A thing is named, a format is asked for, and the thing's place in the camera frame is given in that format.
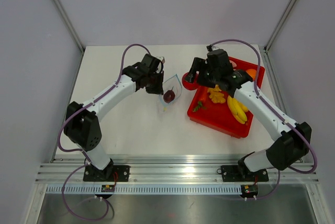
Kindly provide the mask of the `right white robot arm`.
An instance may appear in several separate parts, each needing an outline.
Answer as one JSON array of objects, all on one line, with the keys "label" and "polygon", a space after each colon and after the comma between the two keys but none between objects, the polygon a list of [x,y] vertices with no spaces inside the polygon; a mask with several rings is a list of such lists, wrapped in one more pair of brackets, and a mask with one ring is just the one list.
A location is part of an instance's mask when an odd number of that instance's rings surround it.
[{"label": "right white robot arm", "polygon": [[231,104],[245,105],[274,141],[270,147],[238,161],[241,179],[250,180],[263,169],[291,169],[293,163],[308,153],[316,156],[310,145],[311,126],[297,123],[275,106],[261,92],[255,78],[233,67],[225,50],[210,51],[206,59],[195,57],[184,80],[206,88],[218,86],[231,97]]}]

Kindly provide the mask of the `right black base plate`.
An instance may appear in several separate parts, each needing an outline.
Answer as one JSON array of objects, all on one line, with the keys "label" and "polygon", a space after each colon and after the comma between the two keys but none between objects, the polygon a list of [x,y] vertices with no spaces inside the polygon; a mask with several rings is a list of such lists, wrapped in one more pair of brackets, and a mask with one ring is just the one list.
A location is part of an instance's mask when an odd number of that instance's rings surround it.
[{"label": "right black base plate", "polygon": [[242,175],[237,165],[222,165],[216,170],[221,175],[223,182],[268,182],[269,176],[266,169]]}]

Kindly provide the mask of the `yellow banana bunch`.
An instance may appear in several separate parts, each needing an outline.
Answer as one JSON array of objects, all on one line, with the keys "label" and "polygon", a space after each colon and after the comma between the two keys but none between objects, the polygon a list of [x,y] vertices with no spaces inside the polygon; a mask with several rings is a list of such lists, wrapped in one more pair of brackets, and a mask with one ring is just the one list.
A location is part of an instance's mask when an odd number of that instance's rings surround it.
[{"label": "yellow banana bunch", "polygon": [[248,121],[246,115],[246,113],[249,111],[248,108],[231,96],[228,96],[227,104],[236,121],[243,125],[246,124]]}]

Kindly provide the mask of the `red tomato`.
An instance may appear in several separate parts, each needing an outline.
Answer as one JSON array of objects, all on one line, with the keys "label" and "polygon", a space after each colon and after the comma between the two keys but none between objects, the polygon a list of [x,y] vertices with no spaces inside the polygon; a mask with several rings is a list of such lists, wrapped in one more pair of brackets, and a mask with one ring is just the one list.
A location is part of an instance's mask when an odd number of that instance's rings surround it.
[{"label": "red tomato", "polygon": [[186,72],[182,77],[182,85],[184,86],[184,88],[189,91],[194,91],[198,89],[199,85],[196,82],[190,83],[186,80],[187,75],[188,75],[188,72]]}]

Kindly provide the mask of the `watermelon slice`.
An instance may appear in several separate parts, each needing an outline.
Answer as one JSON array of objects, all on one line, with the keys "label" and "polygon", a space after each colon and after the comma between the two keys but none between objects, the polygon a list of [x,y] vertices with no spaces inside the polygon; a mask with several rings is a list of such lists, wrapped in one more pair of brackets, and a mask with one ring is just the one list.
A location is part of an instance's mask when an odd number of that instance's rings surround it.
[{"label": "watermelon slice", "polygon": [[234,61],[230,61],[230,63],[232,64],[232,67],[235,69],[237,67],[237,64]]}]

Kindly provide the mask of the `aluminium corner post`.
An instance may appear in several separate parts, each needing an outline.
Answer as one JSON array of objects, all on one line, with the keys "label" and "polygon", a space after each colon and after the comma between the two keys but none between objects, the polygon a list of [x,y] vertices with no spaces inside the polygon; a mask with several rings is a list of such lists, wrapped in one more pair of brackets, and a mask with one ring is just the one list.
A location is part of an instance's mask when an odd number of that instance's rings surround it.
[{"label": "aluminium corner post", "polygon": [[279,36],[281,30],[283,29],[284,25],[286,24],[290,14],[292,13],[294,7],[298,3],[299,0],[289,0],[287,5],[284,8],[276,26],[274,27],[267,43],[264,46],[264,51],[268,53],[273,46],[274,42],[276,41],[277,37]]},{"label": "aluminium corner post", "polygon": [[72,40],[74,41],[75,45],[77,46],[81,55],[84,55],[85,46],[83,45],[76,29],[74,28],[61,0],[51,0],[53,5],[55,6],[61,20],[63,21],[64,25],[66,26]]}]

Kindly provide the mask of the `clear zip top bag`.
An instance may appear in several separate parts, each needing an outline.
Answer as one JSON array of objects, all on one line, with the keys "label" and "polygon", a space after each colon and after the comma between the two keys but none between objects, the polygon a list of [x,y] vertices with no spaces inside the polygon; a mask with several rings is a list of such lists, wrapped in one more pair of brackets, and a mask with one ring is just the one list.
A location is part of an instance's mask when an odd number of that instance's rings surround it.
[{"label": "clear zip top bag", "polygon": [[180,98],[183,86],[180,77],[175,74],[163,82],[163,94],[158,96],[158,114],[165,114],[173,108]]}]

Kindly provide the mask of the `orange fruit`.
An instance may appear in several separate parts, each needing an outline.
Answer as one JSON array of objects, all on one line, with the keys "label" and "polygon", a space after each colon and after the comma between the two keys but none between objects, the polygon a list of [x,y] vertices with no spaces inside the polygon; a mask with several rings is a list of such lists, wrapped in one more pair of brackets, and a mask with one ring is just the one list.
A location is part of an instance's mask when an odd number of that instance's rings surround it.
[{"label": "orange fruit", "polygon": [[252,77],[255,77],[257,74],[257,71],[255,69],[248,69],[246,70],[246,72]]}]

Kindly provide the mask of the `left aluminium corner post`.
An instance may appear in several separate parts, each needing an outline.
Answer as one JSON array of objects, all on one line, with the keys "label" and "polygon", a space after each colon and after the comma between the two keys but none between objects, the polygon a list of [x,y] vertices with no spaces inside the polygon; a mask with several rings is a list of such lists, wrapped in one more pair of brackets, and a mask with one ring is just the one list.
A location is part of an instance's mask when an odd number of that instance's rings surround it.
[{"label": "left aluminium corner post", "polygon": [[81,55],[84,55],[85,46],[83,45],[76,29],[74,28],[61,0],[51,0],[53,5],[55,6],[61,20],[63,21],[64,25],[66,26],[72,40],[74,41],[75,45],[77,46]]}]

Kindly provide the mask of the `circuit board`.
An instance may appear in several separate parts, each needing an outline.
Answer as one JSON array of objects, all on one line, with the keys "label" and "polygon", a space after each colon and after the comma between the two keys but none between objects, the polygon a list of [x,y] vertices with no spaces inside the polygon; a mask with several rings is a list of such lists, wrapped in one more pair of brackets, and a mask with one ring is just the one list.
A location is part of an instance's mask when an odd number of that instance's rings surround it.
[{"label": "circuit board", "polygon": [[115,191],[115,185],[102,185],[101,192],[113,193]]},{"label": "circuit board", "polygon": [[257,185],[242,185],[241,192],[244,197],[253,197],[258,194],[259,187]]}]

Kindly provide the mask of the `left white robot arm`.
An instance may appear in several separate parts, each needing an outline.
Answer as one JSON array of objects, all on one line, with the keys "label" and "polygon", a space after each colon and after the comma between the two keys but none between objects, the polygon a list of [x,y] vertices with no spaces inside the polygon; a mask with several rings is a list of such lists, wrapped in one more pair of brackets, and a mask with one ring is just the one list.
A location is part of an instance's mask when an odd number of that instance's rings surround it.
[{"label": "left white robot arm", "polygon": [[118,78],[84,103],[72,102],[66,111],[63,133],[83,152],[95,178],[109,180],[114,163],[100,141],[100,122],[123,99],[144,88],[148,94],[163,94],[165,59],[145,54],[142,61],[122,67]]}]

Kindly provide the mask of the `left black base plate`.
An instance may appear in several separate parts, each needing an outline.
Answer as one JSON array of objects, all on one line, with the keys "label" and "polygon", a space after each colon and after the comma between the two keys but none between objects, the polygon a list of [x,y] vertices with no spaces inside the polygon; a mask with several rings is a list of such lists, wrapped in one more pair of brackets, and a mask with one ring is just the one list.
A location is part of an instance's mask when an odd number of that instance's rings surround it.
[{"label": "left black base plate", "polygon": [[99,170],[93,165],[85,168],[84,182],[128,182],[130,166],[114,165],[112,169]]}]

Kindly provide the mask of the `left circuit board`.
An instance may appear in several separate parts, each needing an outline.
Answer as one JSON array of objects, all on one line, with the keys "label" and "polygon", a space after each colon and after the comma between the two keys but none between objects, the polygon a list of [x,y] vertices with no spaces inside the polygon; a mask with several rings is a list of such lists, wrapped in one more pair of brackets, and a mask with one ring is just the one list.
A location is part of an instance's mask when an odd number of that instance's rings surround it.
[{"label": "left circuit board", "polygon": [[101,192],[113,193],[115,191],[115,185],[102,185]]}]

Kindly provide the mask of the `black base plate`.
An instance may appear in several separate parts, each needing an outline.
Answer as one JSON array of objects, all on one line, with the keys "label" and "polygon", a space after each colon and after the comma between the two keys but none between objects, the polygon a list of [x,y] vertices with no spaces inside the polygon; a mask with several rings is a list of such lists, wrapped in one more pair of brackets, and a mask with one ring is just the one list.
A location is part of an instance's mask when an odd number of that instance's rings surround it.
[{"label": "black base plate", "polygon": [[130,166],[114,165],[112,169],[99,170],[93,165],[85,168],[84,182],[128,182]]},{"label": "black base plate", "polygon": [[269,176],[266,169],[242,175],[237,165],[222,165],[216,170],[221,175],[223,182],[268,182]]}]

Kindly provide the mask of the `aluminium rail frame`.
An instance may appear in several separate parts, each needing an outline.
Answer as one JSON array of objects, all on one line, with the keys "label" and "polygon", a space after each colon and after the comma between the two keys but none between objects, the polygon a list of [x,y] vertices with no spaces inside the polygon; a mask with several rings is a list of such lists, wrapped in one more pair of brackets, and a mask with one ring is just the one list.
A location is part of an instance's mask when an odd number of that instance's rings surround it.
[{"label": "aluminium rail frame", "polygon": [[[130,166],[128,184],[222,184],[217,170],[236,164],[234,155],[113,155],[117,165]],[[79,169],[70,183],[82,182],[84,158],[79,154],[57,154],[50,163],[42,163],[35,182],[58,184]]]}]

